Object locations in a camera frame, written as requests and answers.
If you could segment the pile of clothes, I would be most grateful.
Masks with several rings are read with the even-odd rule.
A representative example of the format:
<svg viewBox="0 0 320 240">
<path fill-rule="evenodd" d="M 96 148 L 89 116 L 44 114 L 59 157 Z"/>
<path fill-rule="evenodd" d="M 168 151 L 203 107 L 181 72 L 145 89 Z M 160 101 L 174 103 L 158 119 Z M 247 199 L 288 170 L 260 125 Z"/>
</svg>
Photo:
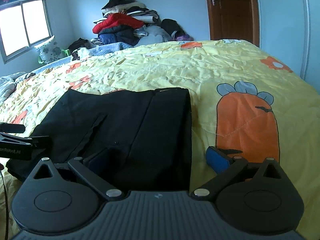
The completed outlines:
<svg viewBox="0 0 320 240">
<path fill-rule="evenodd" d="M 69 46 L 70 51 L 118 42 L 137 47 L 193 40 L 176 20 L 161 20 L 157 11 L 136 0 L 109 0 L 101 10 L 102 18 L 93 22 L 92 32 L 97 37 L 91 41 L 79 38 Z"/>
</svg>

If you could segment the brown wooden door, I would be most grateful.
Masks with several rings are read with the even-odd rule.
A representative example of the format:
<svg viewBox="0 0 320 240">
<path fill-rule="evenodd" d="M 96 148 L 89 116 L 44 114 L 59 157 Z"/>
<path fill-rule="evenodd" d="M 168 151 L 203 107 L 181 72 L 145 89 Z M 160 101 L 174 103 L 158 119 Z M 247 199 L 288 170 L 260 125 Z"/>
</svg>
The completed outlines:
<svg viewBox="0 0 320 240">
<path fill-rule="evenodd" d="M 207 0 L 211 40 L 246 40 L 259 46 L 258 0 Z"/>
</svg>

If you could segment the floral pillow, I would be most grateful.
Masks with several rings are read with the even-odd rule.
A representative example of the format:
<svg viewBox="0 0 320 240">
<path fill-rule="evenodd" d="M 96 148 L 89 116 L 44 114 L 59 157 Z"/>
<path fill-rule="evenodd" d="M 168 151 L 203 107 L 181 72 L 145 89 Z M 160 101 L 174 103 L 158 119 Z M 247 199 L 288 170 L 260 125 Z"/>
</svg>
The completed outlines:
<svg viewBox="0 0 320 240">
<path fill-rule="evenodd" d="M 49 64 L 64 58 L 61 52 L 62 48 L 56 41 L 55 36 L 52 36 L 41 44 L 36 45 L 34 48 L 45 64 Z"/>
</svg>

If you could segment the yellow floral bed quilt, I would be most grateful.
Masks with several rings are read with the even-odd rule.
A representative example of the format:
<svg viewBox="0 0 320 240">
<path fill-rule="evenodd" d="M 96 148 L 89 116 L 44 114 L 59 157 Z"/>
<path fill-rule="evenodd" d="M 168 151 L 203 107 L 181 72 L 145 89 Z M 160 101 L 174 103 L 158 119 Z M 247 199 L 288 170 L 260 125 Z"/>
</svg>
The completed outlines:
<svg viewBox="0 0 320 240">
<path fill-rule="evenodd" d="M 1 103 L 1 121 L 24 124 L 30 135 L 68 89 L 103 95 L 119 90 L 181 87 L 192 107 L 191 189 L 213 178 L 204 152 L 215 142 L 222 100 L 217 86 L 249 86 L 272 95 L 280 165 L 300 193 L 305 210 L 298 232 L 319 239 L 319 94 L 289 67 L 246 41 L 167 42 L 59 64 L 20 82 Z"/>
</svg>

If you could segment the black pants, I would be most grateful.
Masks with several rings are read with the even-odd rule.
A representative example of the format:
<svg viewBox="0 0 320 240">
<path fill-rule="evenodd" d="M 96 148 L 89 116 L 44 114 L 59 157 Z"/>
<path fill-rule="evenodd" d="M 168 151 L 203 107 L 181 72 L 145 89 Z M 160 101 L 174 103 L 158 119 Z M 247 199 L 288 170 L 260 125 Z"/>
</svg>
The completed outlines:
<svg viewBox="0 0 320 240">
<path fill-rule="evenodd" d="M 187 191 L 192 162 L 191 103 L 184 88 L 105 95 L 69 90 L 33 131 L 51 143 L 30 161 L 10 160 L 26 180 L 43 157 L 56 164 L 105 150 L 124 191 Z"/>
</svg>

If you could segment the white wardrobe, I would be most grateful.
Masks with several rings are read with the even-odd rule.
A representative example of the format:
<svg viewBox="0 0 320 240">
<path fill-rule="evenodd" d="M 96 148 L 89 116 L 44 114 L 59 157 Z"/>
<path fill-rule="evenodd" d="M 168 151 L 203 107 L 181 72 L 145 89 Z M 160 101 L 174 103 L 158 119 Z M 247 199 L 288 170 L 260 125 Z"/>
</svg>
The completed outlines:
<svg viewBox="0 0 320 240">
<path fill-rule="evenodd" d="M 319 90 L 319 0 L 257 0 L 260 48 Z"/>
</svg>

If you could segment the window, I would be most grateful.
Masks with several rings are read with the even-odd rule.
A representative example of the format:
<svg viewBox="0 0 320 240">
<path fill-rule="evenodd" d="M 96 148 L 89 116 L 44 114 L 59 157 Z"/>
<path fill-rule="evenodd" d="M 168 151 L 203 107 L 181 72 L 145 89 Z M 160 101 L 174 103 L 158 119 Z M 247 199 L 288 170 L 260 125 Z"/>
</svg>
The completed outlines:
<svg viewBox="0 0 320 240">
<path fill-rule="evenodd" d="M 53 36 L 46 0 L 1 5 L 1 58 L 16 59 Z"/>
</svg>

